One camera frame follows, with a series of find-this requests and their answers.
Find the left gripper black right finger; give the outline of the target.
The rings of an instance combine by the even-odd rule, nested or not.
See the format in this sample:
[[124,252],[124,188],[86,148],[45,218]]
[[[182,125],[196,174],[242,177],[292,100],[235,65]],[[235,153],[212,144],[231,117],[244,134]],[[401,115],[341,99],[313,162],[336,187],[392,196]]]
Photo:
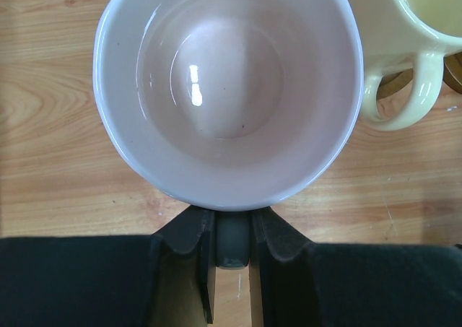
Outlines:
[[253,212],[254,326],[459,326],[461,247],[316,243]]

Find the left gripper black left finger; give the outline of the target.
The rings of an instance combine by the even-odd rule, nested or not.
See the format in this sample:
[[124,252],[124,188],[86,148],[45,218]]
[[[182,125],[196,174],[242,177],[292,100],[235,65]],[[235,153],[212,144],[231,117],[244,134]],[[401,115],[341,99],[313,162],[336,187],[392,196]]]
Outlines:
[[1,240],[3,326],[206,326],[215,214],[190,206],[151,235]]

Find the pink mug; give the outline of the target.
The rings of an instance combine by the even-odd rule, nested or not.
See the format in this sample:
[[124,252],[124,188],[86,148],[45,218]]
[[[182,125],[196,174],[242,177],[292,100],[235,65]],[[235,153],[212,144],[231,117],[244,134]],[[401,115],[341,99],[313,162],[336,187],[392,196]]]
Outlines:
[[92,79],[123,160],[161,192],[249,212],[301,192],[356,125],[348,0],[110,0]]

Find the brown coaster top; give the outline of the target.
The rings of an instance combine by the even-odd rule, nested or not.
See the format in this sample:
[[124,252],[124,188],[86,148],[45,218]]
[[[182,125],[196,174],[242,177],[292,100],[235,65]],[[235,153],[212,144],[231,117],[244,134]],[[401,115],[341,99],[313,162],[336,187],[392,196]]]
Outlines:
[[[446,56],[444,59],[443,81],[451,89],[461,94],[462,91],[462,59],[461,52]],[[413,79],[412,68],[394,74],[385,75],[378,88],[377,99],[389,97],[402,90]]]

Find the cream mug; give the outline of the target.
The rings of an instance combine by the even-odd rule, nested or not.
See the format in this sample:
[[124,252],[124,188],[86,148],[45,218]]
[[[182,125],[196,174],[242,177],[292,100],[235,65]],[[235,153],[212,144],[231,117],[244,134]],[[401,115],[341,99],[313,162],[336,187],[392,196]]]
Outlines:
[[[438,99],[444,58],[461,52],[461,0],[349,0],[365,66],[360,115],[369,126],[395,131],[425,117]],[[384,77],[411,69],[405,106],[383,118],[377,93]]]

